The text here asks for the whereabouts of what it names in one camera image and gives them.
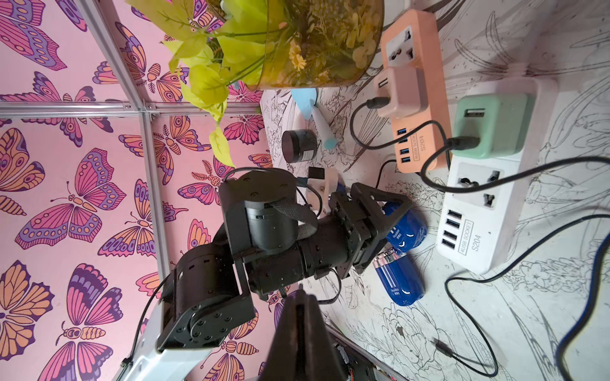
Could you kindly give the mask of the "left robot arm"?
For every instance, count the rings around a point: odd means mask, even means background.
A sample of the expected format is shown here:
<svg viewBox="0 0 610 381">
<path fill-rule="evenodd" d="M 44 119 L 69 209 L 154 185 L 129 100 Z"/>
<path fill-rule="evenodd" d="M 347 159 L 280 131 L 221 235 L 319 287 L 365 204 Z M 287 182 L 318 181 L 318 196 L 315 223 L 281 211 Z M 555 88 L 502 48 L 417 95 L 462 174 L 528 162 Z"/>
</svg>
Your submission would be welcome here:
<svg viewBox="0 0 610 381">
<path fill-rule="evenodd" d="M 411 209 L 404 195 L 355 183 L 318 217 L 296 200 L 298 180 L 279 168 L 238 168 L 220 186 L 224 223 L 189 250 L 143 311 L 119 380 L 183 380 L 266 298 L 308 278 L 363 272 Z"/>
</svg>

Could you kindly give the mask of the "green charger adapter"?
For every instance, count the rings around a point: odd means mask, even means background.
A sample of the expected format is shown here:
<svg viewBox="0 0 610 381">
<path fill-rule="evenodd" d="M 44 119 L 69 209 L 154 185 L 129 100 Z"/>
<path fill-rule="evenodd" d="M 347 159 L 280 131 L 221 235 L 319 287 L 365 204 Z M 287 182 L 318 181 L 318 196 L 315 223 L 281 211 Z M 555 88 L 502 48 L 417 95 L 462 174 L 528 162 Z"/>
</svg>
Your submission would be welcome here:
<svg viewBox="0 0 610 381">
<path fill-rule="evenodd" d="M 465 96 L 457 104 L 453 136 L 476 137 L 479 143 L 454 149 L 454 155 L 484 160 L 517 154 L 524 147 L 534 106 L 535 97 L 525 93 Z"/>
</svg>

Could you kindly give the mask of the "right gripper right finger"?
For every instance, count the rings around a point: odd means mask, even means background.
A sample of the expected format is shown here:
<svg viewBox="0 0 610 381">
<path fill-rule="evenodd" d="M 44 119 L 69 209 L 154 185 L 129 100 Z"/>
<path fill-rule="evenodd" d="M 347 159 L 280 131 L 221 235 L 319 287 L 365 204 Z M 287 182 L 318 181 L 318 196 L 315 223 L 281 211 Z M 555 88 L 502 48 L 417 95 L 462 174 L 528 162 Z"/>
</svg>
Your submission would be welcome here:
<svg viewBox="0 0 610 381">
<path fill-rule="evenodd" d="M 302 305 L 302 380 L 345 380 L 338 354 L 313 295 L 304 295 Z"/>
</svg>

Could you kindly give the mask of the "pink charger adapter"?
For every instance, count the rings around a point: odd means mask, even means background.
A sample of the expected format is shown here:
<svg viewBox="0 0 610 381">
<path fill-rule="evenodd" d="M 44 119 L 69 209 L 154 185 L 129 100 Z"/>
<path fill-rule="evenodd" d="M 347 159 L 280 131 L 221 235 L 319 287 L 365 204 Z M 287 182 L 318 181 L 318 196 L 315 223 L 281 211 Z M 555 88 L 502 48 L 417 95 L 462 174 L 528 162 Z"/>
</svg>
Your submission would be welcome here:
<svg viewBox="0 0 610 381">
<path fill-rule="evenodd" d="M 424 111 L 428 107 L 424 72 L 412 66 L 390 67 L 373 80 L 376 97 L 388 98 L 379 108 L 380 117 L 402 118 Z"/>
</svg>

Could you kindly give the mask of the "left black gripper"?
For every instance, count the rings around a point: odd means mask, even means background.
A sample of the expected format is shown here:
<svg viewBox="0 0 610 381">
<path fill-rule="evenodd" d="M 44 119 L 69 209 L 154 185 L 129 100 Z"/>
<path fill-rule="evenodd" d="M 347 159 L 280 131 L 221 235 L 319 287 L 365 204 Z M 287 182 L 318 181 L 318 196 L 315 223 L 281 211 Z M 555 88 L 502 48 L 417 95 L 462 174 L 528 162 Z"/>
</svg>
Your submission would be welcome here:
<svg viewBox="0 0 610 381">
<path fill-rule="evenodd" d="M 330 197 L 330 214 L 319 220 L 311 236 L 288 250 L 247 264 L 249 288 L 268 295 L 311 276 L 335 270 L 339 279 L 354 269 L 361 274 L 386 246 L 387 236 L 406 216 L 413 202 L 402 194 L 354 183 L 350 193 Z"/>
</svg>

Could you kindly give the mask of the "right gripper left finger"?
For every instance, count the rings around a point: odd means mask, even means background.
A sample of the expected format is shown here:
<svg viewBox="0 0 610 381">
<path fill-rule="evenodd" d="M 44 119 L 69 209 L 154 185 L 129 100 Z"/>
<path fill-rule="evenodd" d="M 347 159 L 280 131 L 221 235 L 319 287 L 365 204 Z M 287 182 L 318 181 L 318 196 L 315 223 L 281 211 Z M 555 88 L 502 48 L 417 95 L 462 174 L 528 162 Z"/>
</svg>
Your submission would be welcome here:
<svg viewBox="0 0 610 381">
<path fill-rule="evenodd" d="M 260 380 L 299 380 L 300 347 L 304 333 L 305 292 L 299 289 L 284 304 Z"/>
</svg>

